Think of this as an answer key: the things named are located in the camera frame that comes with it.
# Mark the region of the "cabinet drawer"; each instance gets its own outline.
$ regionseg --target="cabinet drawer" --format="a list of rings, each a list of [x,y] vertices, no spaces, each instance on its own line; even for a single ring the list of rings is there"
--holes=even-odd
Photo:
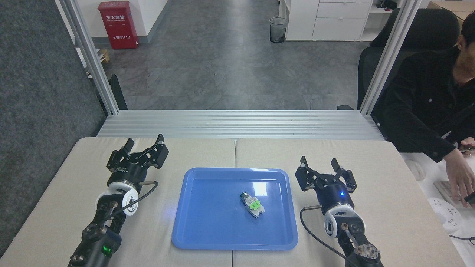
[[[320,3],[317,18],[365,19],[369,9],[368,3]]]
[[[316,19],[312,39],[359,40],[366,19]]]
[[[373,3],[373,0],[320,0],[320,3],[340,3],[340,2],[347,2],[347,3]]]

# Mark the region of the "man's hand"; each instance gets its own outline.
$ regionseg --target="man's hand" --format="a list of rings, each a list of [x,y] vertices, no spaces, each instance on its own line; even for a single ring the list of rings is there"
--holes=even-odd
[[[460,191],[462,204],[464,207],[468,207],[468,203],[465,202],[464,198],[475,191],[475,175],[472,168],[468,166],[458,149],[452,150],[444,157],[444,160],[446,161],[447,176],[452,189],[452,199],[458,201],[458,191]]]
[[[474,148],[474,147],[475,147],[475,140],[473,139],[473,137],[467,137],[464,140],[462,140],[459,144],[460,150]],[[472,151],[466,151],[464,152],[463,155],[464,157],[471,157],[472,154],[475,155],[475,149]]]

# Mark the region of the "white cabinet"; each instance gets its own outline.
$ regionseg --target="white cabinet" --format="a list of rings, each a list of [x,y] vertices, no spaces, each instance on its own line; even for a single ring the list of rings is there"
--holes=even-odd
[[[373,40],[391,13],[377,1],[281,0],[279,16],[289,20],[287,41]]]

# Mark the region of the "gray tiled floor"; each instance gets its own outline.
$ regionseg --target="gray tiled floor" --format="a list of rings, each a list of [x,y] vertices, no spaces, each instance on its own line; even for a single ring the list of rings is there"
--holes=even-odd
[[[356,107],[367,42],[269,41],[277,0],[169,0],[149,44],[110,50],[129,109]]]

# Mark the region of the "black jacket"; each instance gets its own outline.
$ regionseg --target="black jacket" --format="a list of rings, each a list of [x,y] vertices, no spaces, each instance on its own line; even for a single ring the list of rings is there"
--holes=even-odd
[[[475,79],[456,85],[458,54],[457,47],[421,52],[401,63],[373,113],[399,152],[422,152],[439,162],[453,143],[475,137]]]

